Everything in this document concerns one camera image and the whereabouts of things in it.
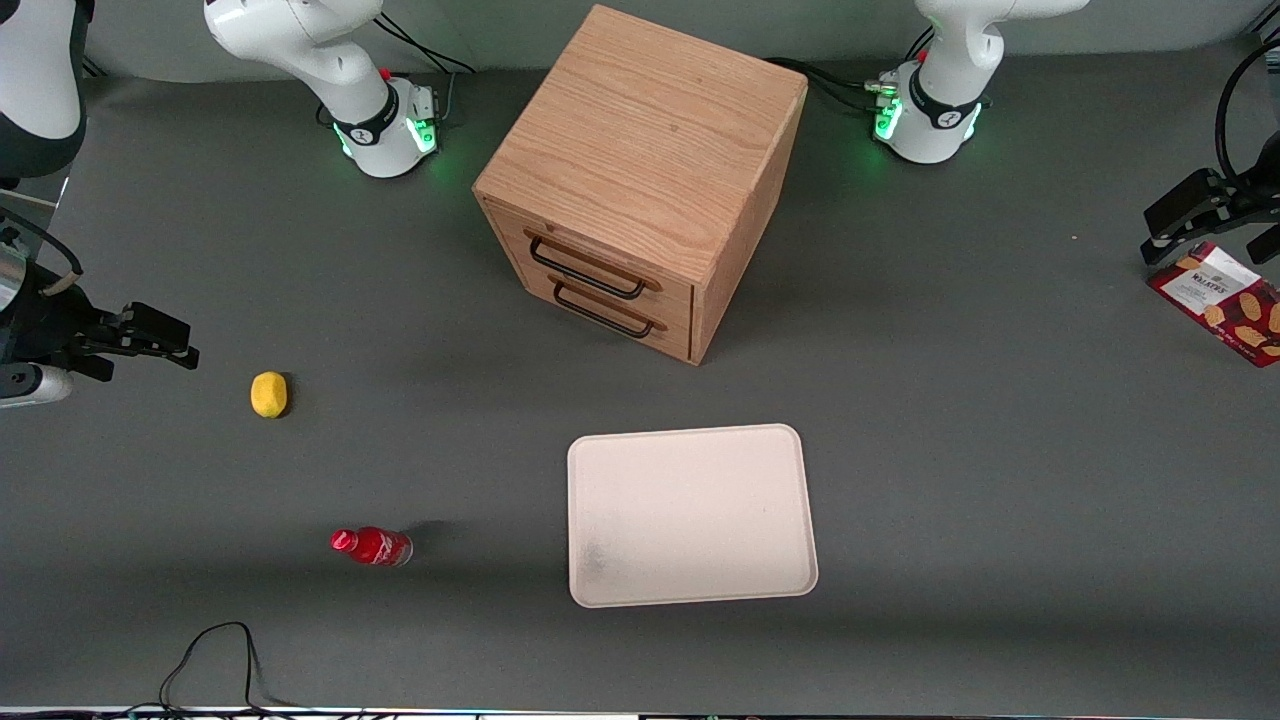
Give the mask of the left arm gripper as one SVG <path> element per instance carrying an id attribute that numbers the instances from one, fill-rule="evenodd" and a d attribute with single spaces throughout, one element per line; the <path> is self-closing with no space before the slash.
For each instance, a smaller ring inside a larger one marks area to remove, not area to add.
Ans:
<path id="1" fill-rule="evenodd" d="M 1245 245 L 1262 265 L 1279 255 L 1279 131 L 1263 142 L 1253 167 L 1236 172 L 1228 160 L 1225 179 L 1208 168 L 1193 170 L 1144 210 L 1149 238 L 1140 246 L 1147 266 L 1160 265 L 1188 240 L 1244 225 L 1268 225 Z"/>

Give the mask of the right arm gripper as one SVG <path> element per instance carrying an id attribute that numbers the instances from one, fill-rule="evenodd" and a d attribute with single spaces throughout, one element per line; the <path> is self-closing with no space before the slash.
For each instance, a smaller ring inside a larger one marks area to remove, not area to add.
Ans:
<path id="1" fill-rule="evenodd" d="M 99 382 L 111 380 L 115 370 L 104 355 L 159 357 L 186 370 L 198 366 L 198 350 L 189 347 L 189 324 L 132 302 L 118 316 L 120 333 L 128 338 L 116 338 L 110 316 L 78 288 L 51 297 L 23 293 L 3 311 L 3 364 L 38 364 Z"/>

